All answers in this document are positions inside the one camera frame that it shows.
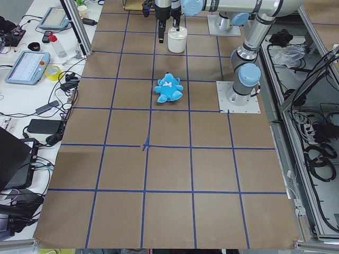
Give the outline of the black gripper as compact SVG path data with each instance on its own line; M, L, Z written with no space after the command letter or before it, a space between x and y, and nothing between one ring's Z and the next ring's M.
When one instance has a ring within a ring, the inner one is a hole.
M154 9L158 21L158 41L164 43L165 21L173 18L173 28L180 30L181 1L180 0L154 0Z

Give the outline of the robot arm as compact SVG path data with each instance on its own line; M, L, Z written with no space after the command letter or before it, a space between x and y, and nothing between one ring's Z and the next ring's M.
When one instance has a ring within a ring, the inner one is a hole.
M270 17L264 13L256 14L243 44L234 50L231 55L235 81L226 92L226 96L236 106L246 105L253 97L251 92L258 85L261 77L261 70L255 64L257 53L274 22L275 17Z
M142 11L144 17L148 17L150 9L155 10L158 20L158 39L159 43L163 43L166 21L172 17L174 25L178 27L181 12L188 16L198 15L202 11L229 11L280 17L293 13L303 3L303 1L145 1Z

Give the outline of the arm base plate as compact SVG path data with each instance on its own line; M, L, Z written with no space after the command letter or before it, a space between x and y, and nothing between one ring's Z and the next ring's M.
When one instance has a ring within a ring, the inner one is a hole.
M209 34L225 37L240 37L241 31L238 26L233 26L225 13L218 15L208 15Z
M219 110L222 113L260 114L257 96L239 95L233 90L233 81L217 81Z

